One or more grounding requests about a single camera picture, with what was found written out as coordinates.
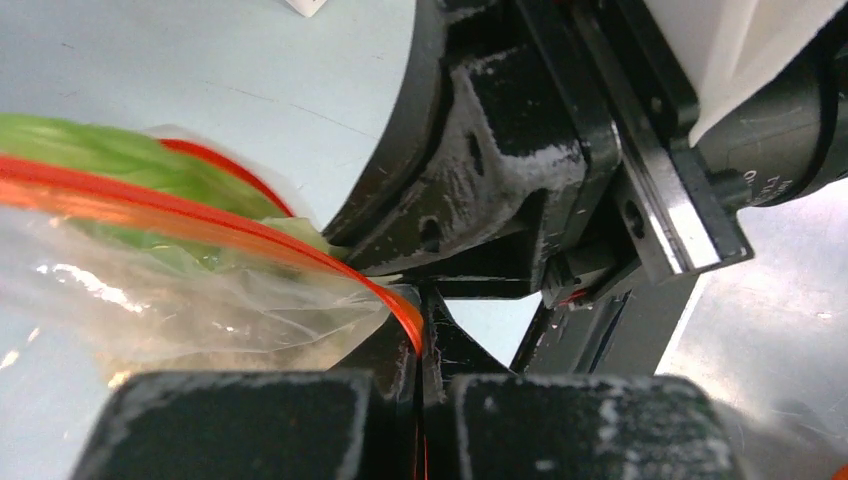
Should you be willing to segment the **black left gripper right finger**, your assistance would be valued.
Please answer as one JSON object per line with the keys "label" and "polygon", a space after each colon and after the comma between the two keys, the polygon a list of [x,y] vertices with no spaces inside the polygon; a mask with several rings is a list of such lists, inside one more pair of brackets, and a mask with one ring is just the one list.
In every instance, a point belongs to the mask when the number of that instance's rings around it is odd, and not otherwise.
{"label": "black left gripper right finger", "polygon": [[708,395],[658,373],[693,303],[692,287],[664,286],[539,308],[503,364],[425,289],[425,477],[745,478]]}

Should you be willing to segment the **clear zip bag orange zipper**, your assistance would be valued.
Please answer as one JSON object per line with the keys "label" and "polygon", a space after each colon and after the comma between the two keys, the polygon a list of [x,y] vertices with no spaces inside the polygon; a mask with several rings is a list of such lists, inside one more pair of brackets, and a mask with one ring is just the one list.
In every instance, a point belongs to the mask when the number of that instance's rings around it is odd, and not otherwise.
{"label": "clear zip bag orange zipper", "polygon": [[399,276],[347,254],[250,164],[177,129],[1,117],[1,325],[76,338],[111,385],[324,370],[384,325],[420,354]]}

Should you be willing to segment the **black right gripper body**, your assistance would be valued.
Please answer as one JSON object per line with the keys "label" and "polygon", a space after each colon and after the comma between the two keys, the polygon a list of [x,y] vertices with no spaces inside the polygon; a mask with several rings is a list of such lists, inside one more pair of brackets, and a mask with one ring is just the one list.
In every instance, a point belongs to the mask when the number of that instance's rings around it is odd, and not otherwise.
{"label": "black right gripper body", "polygon": [[570,10],[618,128],[621,167],[578,250],[558,258],[516,353],[536,374],[656,369],[709,271],[750,260],[737,215],[809,195],[847,174],[847,10],[777,76],[709,128],[706,109],[642,1]]}

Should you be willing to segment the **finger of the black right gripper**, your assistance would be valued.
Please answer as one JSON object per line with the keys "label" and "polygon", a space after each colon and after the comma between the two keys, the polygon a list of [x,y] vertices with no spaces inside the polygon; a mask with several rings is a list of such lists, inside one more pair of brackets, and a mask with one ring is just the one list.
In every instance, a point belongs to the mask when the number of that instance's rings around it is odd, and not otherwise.
{"label": "finger of the black right gripper", "polygon": [[448,42],[444,1],[415,3],[413,33],[400,90],[386,127],[338,213],[328,239],[353,246],[376,229],[423,171],[443,113],[442,61]]}
{"label": "finger of the black right gripper", "polygon": [[408,274],[459,296],[539,291],[573,248],[619,158],[588,59],[565,39],[447,52],[443,113],[426,163],[349,263]]}

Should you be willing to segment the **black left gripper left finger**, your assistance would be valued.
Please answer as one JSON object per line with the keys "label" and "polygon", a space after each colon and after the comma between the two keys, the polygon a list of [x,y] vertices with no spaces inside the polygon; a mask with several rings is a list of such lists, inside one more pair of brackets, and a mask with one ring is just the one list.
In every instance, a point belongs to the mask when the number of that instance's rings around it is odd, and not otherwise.
{"label": "black left gripper left finger", "polygon": [[110,397],[75,479],[412,479],[418,355],[389,319],[326,371],[170,371]]}

